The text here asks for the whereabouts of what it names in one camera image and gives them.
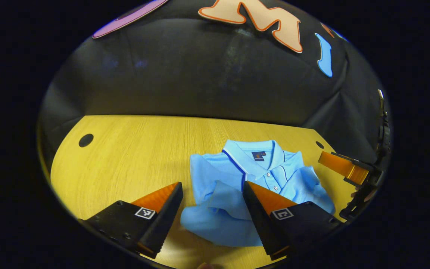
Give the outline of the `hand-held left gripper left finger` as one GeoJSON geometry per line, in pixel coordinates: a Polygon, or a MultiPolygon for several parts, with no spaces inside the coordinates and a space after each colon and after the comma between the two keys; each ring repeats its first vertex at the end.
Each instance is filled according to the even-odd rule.
{"type": "Polygon", "coordinates": [[[115,201],[79,223],[121,248],[155,259],[183,197],[182,183],[175,182],[131,203],[115,201]]]}

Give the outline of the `light blue T-shirt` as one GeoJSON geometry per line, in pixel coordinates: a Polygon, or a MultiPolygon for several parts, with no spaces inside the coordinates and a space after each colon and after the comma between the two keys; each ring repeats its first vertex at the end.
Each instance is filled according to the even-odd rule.
{"type": "Polygon", "coordinates": [[[186,207],[180,223],[215,245],[261,246],[246,207],[244,182],[253,182],[295,202],[313,202],[330,214],[336,207],[302,153],[289,152],[275,140],[227,140],[217,154],[190,156],[190,175],[196,206],[186,207]]]}

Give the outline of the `black backdrop cloth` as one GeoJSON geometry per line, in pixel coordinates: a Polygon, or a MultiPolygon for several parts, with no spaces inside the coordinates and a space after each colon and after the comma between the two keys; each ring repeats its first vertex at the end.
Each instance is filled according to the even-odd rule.
{"type": "Polygon", "coordinates": [[[331,27],[281,0],[168,0],[86,39],[41,105],[52,164],[87,115],[174,115],[316,130],[338,153],[375,163],[391,150],[384,87],[331,27]]]}

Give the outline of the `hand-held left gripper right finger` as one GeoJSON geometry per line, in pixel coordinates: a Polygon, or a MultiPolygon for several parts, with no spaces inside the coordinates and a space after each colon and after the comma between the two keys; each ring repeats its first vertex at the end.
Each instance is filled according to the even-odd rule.
{"type": "Polygon", "coordinates": [[[344,226],[312,201],[295,203],[253,182],[244,182],[244,202],[272,260],[304,255],[344,226]]]}

